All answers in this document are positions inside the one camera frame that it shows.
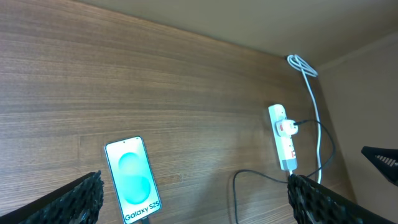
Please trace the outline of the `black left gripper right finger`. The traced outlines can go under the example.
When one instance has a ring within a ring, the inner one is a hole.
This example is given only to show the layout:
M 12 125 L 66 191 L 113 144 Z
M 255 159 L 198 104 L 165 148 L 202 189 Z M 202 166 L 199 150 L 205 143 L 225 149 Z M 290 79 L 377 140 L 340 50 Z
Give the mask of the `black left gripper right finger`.
M 290 175 L 287 189 L 294 218 L 300 224 L 393 224 L 304 175 Z

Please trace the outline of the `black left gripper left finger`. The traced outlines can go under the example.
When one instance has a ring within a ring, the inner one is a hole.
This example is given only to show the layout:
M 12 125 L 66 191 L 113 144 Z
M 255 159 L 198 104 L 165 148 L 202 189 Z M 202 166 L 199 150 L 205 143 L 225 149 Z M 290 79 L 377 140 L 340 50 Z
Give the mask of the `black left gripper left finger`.
M 1 216 L 1 223 L 94 224 L 104 202 L 101 172 L 86 175 Z

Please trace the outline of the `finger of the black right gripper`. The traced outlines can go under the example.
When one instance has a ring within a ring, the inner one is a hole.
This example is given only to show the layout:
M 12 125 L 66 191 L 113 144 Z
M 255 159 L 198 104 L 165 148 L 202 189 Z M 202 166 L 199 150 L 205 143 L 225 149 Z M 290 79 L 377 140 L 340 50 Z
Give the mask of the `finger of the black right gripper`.
M 390 183 L 397 186 L 397 149 L 364 146 L 361 153 Z

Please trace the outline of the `turquoise screen smartphone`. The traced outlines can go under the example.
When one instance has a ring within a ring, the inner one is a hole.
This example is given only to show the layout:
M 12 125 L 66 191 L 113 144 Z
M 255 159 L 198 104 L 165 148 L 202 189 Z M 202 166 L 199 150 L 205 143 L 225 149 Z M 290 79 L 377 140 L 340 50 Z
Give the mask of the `turquoise screen smartphone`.
M 162 208 L 144 140 L 140 136 L 110 142 L 104 147 L 123 222 L 149 224 Z

